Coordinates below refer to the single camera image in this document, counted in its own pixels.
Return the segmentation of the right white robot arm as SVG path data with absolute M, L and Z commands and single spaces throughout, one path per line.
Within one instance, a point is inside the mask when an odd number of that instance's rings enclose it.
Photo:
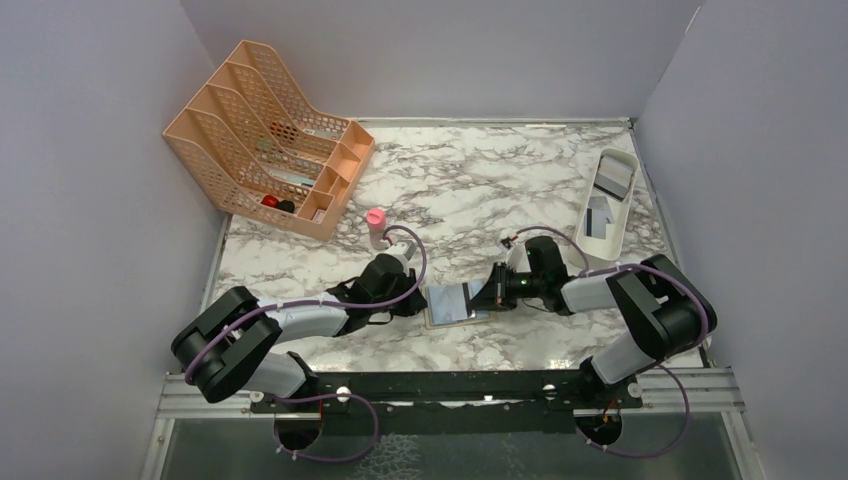
M 589 406 L 604 405 L 622 381 L 698 346 L 717 326 L 709 301 L 662 254 L 576 276 L 568 273 L 549 236 L 529 239 L 525 256 L 529 268 L 524 272 L 506 262 L 494 264 L 465 306 L 472 312 L 510 311 L 519 301 L 535 298 L 560 316 L 617 309 L 625 332 L 579 367 L 577 393 Z

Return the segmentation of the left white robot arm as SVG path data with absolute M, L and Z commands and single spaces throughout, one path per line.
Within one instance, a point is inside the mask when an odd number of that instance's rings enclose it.
M 176 335 L 170 350 L 186 383 L 209 403 L 255 390 L 298 411 L 313 401 L 317 377 L 300 355 L 272 354 L 275 345 L 344 336 L 377 314 L 411 317 L 426 307 L 415 270 L 401 255 L 382 253 L 360 275 L 311 297 L 264 304 L 247 287 L 232 287 Z

